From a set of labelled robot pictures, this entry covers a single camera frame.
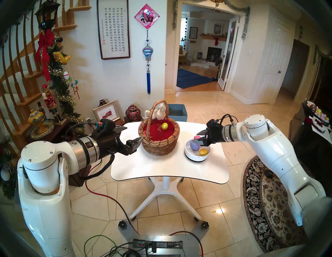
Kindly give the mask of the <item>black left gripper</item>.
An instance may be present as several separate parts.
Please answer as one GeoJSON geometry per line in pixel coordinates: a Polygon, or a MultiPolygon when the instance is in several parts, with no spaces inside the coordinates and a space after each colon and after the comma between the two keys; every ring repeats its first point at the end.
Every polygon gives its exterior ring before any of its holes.
{"type": "Polygon", "coordinates": [[[143,137],[127,140],[124,145],[120,140],[120,134],[126,129],[125,126],[116,125],[113,130],[97,130],[99,156],[108,156],[115,153],[128,156],[135,153],[141,145],[143,137]]]}

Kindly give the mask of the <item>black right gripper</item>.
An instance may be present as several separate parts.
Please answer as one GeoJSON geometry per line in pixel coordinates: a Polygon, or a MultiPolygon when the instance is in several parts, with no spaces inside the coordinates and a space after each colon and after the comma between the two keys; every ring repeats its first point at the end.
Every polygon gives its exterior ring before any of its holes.
{"type": "Polygon", "coordinates": [[[199,135],[206,135],[207,137],[201,137],[195,139],[195,144],[207,147],[211,144],[224,143],[225,139],[222,135],[223,127],[211,127],[206,128],[199,132],[199,135]]]}

